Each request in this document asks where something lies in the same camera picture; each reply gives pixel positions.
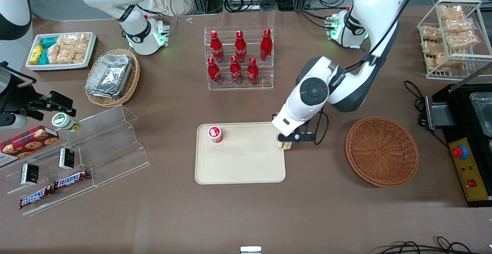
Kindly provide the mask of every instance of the beige tray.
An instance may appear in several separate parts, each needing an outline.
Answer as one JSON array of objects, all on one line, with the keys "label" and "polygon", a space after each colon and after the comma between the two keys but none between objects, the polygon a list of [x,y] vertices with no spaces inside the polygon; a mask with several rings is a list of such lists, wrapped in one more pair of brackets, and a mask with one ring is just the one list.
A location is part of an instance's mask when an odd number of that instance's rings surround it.
[{"label": "beige tray", "polygon": [[[219,126],[224,140],[208,136]],[[196,132],[195,180],[198,184],[277,183],[285,178],[283,150],[272,123],[201,125]]]}]

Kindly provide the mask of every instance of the red emergency stop button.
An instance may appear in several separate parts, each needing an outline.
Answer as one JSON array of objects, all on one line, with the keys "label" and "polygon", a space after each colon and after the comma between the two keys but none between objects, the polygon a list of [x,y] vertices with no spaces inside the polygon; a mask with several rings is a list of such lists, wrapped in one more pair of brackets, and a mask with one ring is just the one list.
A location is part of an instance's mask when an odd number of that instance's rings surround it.
[{"label": "red emergency stop button", "polygon": [[458,145],[451,149],[451,154],[453,155],[453,157],[464,160],[468,158],[468,149],[466,149],[466,146],[464,145]]},{"label": "red emergency stop button", "polygon": [[477,186],[475,180],[468,180],[468,186]]}]

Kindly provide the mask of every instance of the white tray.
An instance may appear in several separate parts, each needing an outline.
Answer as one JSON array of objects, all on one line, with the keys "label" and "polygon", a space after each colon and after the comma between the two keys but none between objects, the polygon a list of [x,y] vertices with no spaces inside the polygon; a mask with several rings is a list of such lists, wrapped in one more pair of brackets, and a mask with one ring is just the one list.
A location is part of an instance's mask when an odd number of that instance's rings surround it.
[{"label": "white tray", "polygon": [[34,38],[34,42],[32,43],[32,47],[29,51],[28,58],[26,60],[26,68],[32,71],[57,71],[57,70],[71,70],[74,68],[87,67],[89,65],[89,61],[91,61],[92,52],[94,49],[96,35],[92,32],[79,32],[84,34],[90,34],[91,38],[89,39],[89,45],[86,51],[86,57],[84,58],[84,63],[76,63],[76,64],[60,64],[60,65],[33,65],[29,63],[29,58],[34,50],[34,47],[39,44],[41,39],[50,38],[50,37],[59,37],[60,35],[75,35],[76,32],[72,33],[52,33],[52,34],[40,34],[36,35]]},{"label": "white tray", "polygon": [[277,183],[285,179],[285,159],[278,130],[271,122],[214,124],[224,139],[208,136],[212,124],[196,132],[195,180],[198,184]]}]

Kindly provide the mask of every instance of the aluminum foil container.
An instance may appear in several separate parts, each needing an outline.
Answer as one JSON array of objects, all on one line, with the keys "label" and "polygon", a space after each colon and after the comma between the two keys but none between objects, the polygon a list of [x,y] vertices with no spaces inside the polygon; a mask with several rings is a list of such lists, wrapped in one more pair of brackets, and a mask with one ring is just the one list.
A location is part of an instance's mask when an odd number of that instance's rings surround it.
[{"label": "aluminum foil container", "polygon": [[123,93],[131,68],[126,55],[105,54],[97,62],[85,89],[91,95],[119,98]]}]

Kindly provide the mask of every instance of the gray floor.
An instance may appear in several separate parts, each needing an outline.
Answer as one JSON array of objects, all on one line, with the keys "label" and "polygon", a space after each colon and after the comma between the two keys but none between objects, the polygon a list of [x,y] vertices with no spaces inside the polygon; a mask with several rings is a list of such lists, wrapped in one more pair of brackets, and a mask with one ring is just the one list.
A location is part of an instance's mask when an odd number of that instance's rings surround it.
[{"label": "gray floor", "polygon": [[[411,0],[409,6],[431,5],[429,0]],[[96,20],[110,19],[103,11],[90,7],[82,0],[32,0],[32,10],[41,18],[49,20]]]}]

